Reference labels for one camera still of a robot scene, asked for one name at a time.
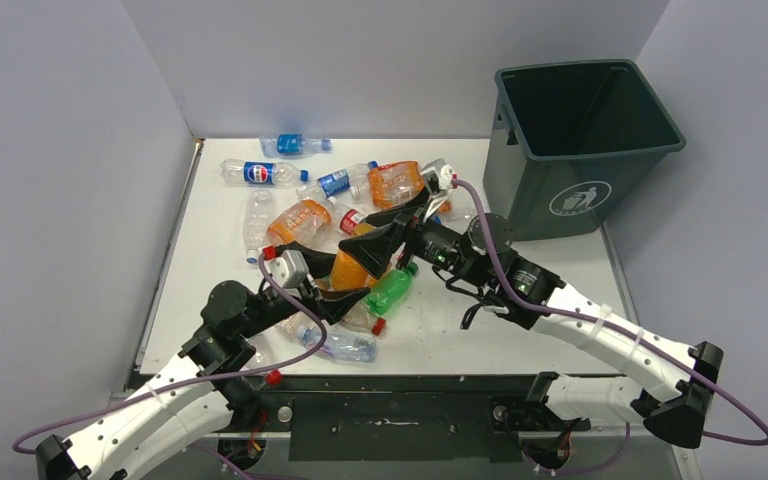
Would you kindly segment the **clear bottle white cap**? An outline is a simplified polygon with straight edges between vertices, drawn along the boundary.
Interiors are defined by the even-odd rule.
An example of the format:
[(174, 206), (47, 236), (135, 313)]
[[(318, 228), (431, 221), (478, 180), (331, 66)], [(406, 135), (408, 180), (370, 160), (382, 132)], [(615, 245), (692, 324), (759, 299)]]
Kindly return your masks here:
[(373, 336), (381, 335), (386, 327), (386, 320), (370, 313), (363, 305), (353, 307), (340, 321), (342, 327)]

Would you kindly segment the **green plastic bottle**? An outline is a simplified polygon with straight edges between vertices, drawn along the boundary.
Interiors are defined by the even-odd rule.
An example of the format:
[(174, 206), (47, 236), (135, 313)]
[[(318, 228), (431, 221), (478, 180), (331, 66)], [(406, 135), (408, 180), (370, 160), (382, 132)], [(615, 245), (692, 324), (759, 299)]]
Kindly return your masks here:
[(385, 315), (407, 294), (418, 272), (419, 267), (414, 262), (389, 271), (363, 299), (364, 305), (376, 316)]

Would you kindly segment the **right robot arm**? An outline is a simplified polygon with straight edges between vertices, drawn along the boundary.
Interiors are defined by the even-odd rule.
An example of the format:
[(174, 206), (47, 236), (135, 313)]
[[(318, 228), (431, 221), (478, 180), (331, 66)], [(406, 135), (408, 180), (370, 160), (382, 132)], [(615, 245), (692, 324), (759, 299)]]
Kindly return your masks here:
[(543, 373), (525, 402), (529, 421), (550, 428), (578, 418), (641, 424), (675, 446), (700, 446), (724, 352), (647, 331), (581, 294), (512, 247), (506, 219), (486, 213), (459, 233), (418, 201), (373, 215), (372, 230), (339, 248), (380, 278), (394, 255), (427, 262), (474, 286), (479, 307), (531, 332), (566, 342), (614, 368), (615, 378)]

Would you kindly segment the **orange juice bottle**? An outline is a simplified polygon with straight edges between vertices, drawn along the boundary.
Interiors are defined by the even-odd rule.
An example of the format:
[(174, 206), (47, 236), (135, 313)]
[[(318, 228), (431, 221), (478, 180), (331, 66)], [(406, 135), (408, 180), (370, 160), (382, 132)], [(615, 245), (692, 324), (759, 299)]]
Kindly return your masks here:
[(345, 291), (372, 287), (378, 280), (372, 277), (342, 246), (339, 246), (329, 275), (329, 282), (333, 290)]

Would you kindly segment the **red label bottle red cap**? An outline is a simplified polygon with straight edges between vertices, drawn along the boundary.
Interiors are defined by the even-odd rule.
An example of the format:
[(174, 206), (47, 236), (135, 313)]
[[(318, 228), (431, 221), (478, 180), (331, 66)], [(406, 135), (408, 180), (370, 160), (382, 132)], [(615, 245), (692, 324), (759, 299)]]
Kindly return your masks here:
[(328, 197), (326, 201), (327, 205), (330, 206), (332, 225), (342, 235), (352, 235), (357, 226), (361, 224), (366, 217), (362, 212), (341, 202), (335, 197)]

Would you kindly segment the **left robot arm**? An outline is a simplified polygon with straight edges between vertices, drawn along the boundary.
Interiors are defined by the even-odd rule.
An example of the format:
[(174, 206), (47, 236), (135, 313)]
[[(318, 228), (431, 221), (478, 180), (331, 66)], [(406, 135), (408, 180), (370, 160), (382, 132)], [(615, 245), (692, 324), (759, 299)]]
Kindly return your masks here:
[(68, 436), (53, 434), (33, 450), (41, 479), (140, 479), (202, 436), (250, 428), (274, 367), (247, 368), (251, 338), (296, 313), (320, 334), (369, 293), (361, 287), (322, 291), (315, 281), (336, 257), (297, 243), (259, 256), (264, 287), (236, 280), (212, 288), (201, 324), (150, 380), (121, 403), (88, 416)]

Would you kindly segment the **crushed clear water bottle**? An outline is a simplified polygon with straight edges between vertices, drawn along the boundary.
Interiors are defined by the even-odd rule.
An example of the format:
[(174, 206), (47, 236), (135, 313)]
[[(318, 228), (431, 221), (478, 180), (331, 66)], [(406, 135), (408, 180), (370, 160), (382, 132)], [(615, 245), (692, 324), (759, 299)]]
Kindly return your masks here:
[(308, 350), (323, 340), (317, 353), (334, 361), (373, 363), (377, 358), (376, 341), (355, 332), (332, 329), (323, 334), (314, 325), (296, 327), (292, 336)]

